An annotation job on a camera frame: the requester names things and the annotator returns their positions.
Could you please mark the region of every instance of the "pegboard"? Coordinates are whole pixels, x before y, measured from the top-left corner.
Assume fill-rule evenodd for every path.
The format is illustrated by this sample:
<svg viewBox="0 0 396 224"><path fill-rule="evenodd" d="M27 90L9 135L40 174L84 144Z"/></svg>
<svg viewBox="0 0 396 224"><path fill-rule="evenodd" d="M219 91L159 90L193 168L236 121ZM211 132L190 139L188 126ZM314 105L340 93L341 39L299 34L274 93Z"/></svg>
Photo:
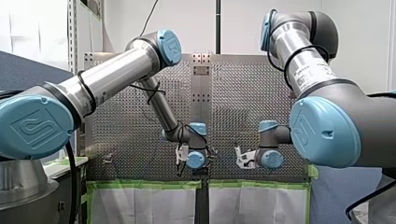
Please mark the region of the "pegboard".
<svg viewBox="0 0 396 224"><path fill-rule="evenodd" d="M85 68L114 56L88 53ZM266 57L186 54L179 65L165 68L156 77L177 119L207 124L209 146L219 153L210 165L210 178L305 181L306 163L290 146L281 146L286 162L276 171L241 170L235 163L235 144L243 151L257 148L261 120L288 123L290 91ZM187 168L177 177L177 143L164 141L161 130L142 91L120 92L87 119L86 150L92 158L88 178L192 179Z"/></svg>
<svg viewBox="0 0 396 224"><path fill-rule="evenodd" d="M293 100L283 76L266 57L214 55L212 57L212 147L218 158L210 169L216 179L304 181L306 163L292 146L280 146L281 169L242 170L236 166L234 146L257 149L258 126L264 119L289 123Z"/></svg>

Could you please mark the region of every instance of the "blue cap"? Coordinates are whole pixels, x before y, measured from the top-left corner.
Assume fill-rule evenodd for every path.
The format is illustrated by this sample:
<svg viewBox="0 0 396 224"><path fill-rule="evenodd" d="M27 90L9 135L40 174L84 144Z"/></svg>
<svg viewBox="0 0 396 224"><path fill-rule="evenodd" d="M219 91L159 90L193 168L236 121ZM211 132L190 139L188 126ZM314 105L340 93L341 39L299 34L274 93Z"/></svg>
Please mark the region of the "blue cap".
<svg viewBox="0 0 396 224"><path fill-rule="evenodd" d="M161 30L157 33L158 47L167 65L173 66L181 61L180 41L173 31Z"/></svg>
<svg viewBox="0 0 396 224"><path fill-rule="evenodd" d="M200 135L207 135L206 133L206 124L205 123L199 123L199 122L192 122L190 123L190 127L194 129L198 134Z"/></svg>
<svg viewBox="0 0 396 224"><path fill-rule="evenodd" d="M327 99L308 96L295 103L290 127L300 155L316 165L345 168L361 154L361 138L352 119Z"/></svg>
<svg viewBox="0 0 396 224"><path fill-rule="evenodd" d="M270 169L282 167L284 158L277 150L268 150L262 154L262 164Z"/></svg>
<svg viewBox="0 0 396 224"><path fill-rule="evenodd" d="M260 49L262 51L268 51L268 38L270 37L270 13L264 17L264 21L262 22L262 35L260 37Z"/></svg>
<svg viewBox="0 0 396 224"><path fill-rule="evenodd" d="M59 101L25 95L1 102L0 127L0 156L41 159L64 147L74 131L74 122Z"/></svg>
<svg viewBox="0 0 396 224"><path fill-rule="evenodd" d="M190 152L187 156L187 166L191 169L200 169L205 164L205 156L199 151Z"/></svg>
<svg viewBox="0 0 396 224"><path fill-rule="evenodd" d="M275 120L262 120L259 124L259 133L276 128L277 122Z"/></svg>

